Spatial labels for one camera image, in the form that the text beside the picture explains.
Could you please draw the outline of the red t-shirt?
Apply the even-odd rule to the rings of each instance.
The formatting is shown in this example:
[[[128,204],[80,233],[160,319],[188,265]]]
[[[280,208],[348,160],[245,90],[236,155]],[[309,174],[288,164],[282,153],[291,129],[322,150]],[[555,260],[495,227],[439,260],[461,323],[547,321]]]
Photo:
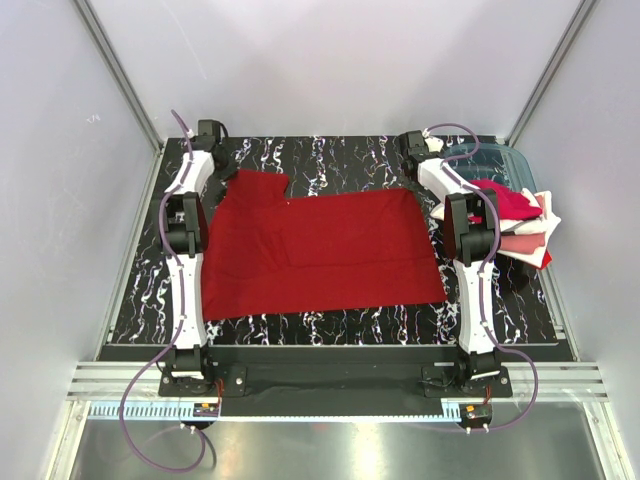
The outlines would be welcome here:
[[[205,320],[446,300],[411,191],[288,198],[288,184],[251,170],[229,181],[204,255]]]

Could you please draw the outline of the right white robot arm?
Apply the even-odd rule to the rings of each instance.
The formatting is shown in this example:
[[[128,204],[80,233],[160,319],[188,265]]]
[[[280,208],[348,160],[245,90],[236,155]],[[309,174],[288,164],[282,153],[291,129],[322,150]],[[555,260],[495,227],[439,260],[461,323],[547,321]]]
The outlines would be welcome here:
[[[481,189],[449,166],[422,132],[399,136],[405,174],[444,205],[443,243],[459,287],[461,328],[454,365],[436,388],[482,395],[500,375],[493,326],[491,283],[500,243],[497,195]]]

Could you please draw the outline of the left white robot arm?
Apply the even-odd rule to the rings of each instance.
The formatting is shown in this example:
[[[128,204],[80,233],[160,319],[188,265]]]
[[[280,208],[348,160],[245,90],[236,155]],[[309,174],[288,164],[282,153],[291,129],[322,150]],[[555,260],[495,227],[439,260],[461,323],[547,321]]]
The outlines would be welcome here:
[[[161,195],[156,214],[157,236],[171,282],[173,330],[162,368],[159,394],[203,396],[215,390],[216,372],[208,354],[203,319],[201,272],[208,248],[209,227],[202,196],[209,178],[228,166],[216,153],[227,136],[226,127],[206,120],[193,132],[171,112],[184,138],[182,162]]]

